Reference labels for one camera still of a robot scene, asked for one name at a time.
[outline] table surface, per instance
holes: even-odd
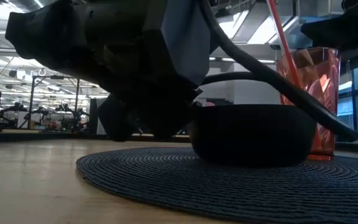
[[[232,223],[107,194],[76,171],[81,156],[161,142],[56,140],[0,143],[0,223]],[[358,154],[341,153],[358,157]]]

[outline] window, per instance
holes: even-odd
[[[339,120],[354,128],[353,124],[353,101],[351,97],[338,99],[337,116]]]
[[[350,92],[352,91],[352,84],[353,84],[351,73],[352,73],[351,71],[348,71],[339,77],[339,89],[338,89],[339,97],[350,96]]]

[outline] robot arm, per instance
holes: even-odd
[[[38,11],[11,13],[6,39],[21,57],[109,91],[98,114],[115,141],[128,139],[137,119],[158,138],[191,121],[216,43],[320,124],[358,138],[312,96],[238,49],[214,20],[208,0],[58,0]]]
[[[15,102],[14,106],[10,106],[6,109],[1,110],[0,115],[3,116],[3,114],[8,111],[24,111],[24,112],[26,112],[27,109],[24,108],[24,105],[22,105],[18,102]]]
[[[48,115],[48,114],[49,114],[49,111],[45,110],[45,108],[43,108],[43,107],[40,106],[38,109],[33,110],[33,111],[30,112],[30,113],[31,113],[31,114],[36,114],[36,113],[42,114],[41,120],[44,120],[44,116],[45,116],[45,115]],[[29,119],[30,113],[26,114],[26,115],[24,116],[24,119],[26,119],[26,120]]]
[[[82,108],[78,109],[78,114],[81,116],[81,115],[85,115],[85,116],[90,116],[90,114],[88,113],[85,113]]]

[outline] black cable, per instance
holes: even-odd
[[[208,75],[205,77],[200,86],[230,80],[255,80],[264,82],[259,75],[255,75],[252,72],[227,72],[216,75]]]
[[[292,85],[276,71],[260,63],[256,58],[239,49],[223,32],[216,22],[208,0],[199,0],[201,13],[206,21],[214,39],[219,42],[219,46],[233,58],[236,62],[257,74],[264,81],[272,85],[281,94],[285,95],[292,103],[308,113],[317,122],[334,133],[348,138],[351,141],[358,139],[358,133],[340,122],[338,118],[329,112],[318,100],[309,93]]]

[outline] ceiling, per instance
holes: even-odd
[[[2,0],[0,3],[0,91],[3,92],[2,106],[15,101],[29,103],[31,75],[45,72],[45,75],[64,75],[45,68],[35,60],[18,57],[13,45],[4,34],[10,12],[29,12],[44,7],[54,0]],[[326,19],[342,14],[341,0],[276,0],[285,35],[291,48],[307,47],[311,41],[300,32],[303,23]],[[224,32],[242,50],[261,60],[276,60],[280,51],[270,45],[278,45],[279,40],[266,0],[219,0],[213,7],[217,20]],[[215,58],[228,56],[218,48],[211,54]],[[12,78],[9,72],[18,70]],[[56,107],[63,101],[73,104],[77,79],[64,75],[63,80],[49,78],[37,80],[35,105]],[[89,96],[106,97],[108,93],[92,83],[80,81],[80,107],[89,105]]]

